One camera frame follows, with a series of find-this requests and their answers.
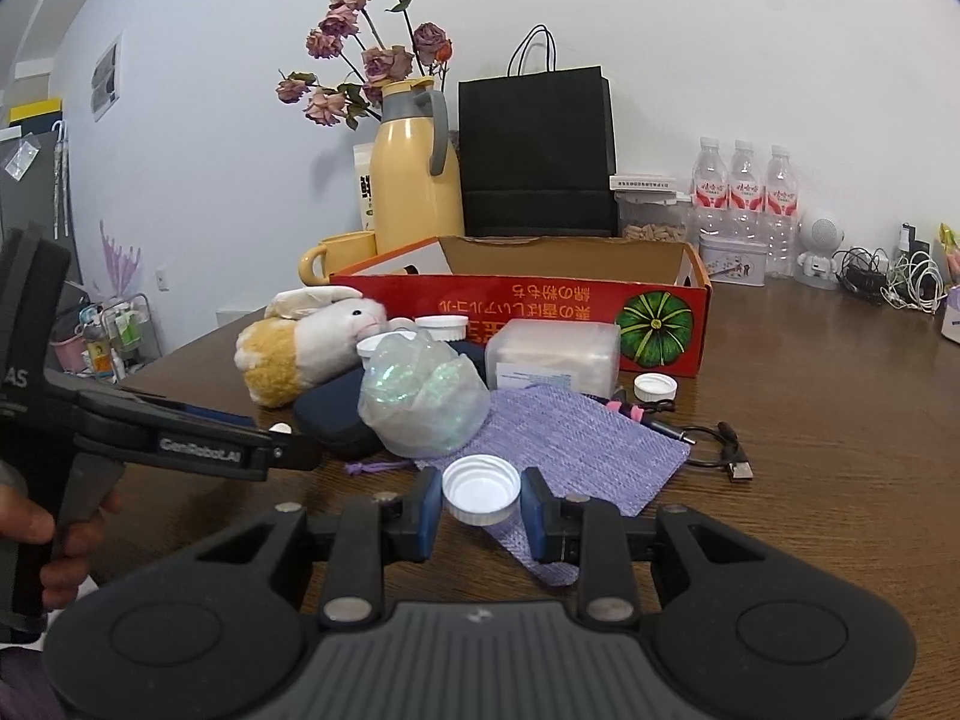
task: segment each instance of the plastic bag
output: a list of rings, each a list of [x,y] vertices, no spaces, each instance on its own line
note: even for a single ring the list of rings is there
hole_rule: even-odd
[[[13,177],[14,181],[21,180],[24,173],[30,169],[30,165],[34,163],[38,153],[40,153],[40,141],[34,135],[20,138],[13,154],[4,165],[4,170]]]
[[[947,257],[947,270],[950,280],[960,285],[960,245],[957,245],[956,234],[945,224],[940,225],[940,243],[944,246],[944,256]]]
[[[360,386],[360,418],[402,458],[465,445],[487,418],[490,392],[466,355],[429,333],[383,338]]]

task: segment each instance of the purple string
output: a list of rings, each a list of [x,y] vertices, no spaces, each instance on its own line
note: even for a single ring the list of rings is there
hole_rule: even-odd
[[[382,463],[347,463],[344,471],[350,476],[362,473],[379,473],[380,471],[396,471],[397,469],[415,469],[412,460],[383,461]]]

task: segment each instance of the pumpkin print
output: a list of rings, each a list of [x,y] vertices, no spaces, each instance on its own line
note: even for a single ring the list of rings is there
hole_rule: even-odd
[[[634,295],[617,315],[620,351],[640,367],[675,362],[693,338],[693,312],[667,292]]]

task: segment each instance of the plastic water bottle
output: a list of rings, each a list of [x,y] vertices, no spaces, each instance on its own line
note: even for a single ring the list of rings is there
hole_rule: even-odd
[[[717,138],[700,138],[700,155],[693,165],[693,196],[700,232],[720,235],[727,221],[727,168],[720,159]]]
[[[763,205],[763,187],[754,170],[754,145],[736,141],[730,165],[730,232],[735,238],[755,241],[757,218]]]
[[[790,165],[790,152],[783,146],[770,149],[764,189],[764,221],[770,250],[767,274],[787,278],[793,272],[794,237],[797,232],[797,177]]]

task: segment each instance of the black paper bag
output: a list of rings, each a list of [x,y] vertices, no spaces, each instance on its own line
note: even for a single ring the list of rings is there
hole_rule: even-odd
[[[610,84],[599,67],[459,85],[467,234],[615,235]]]

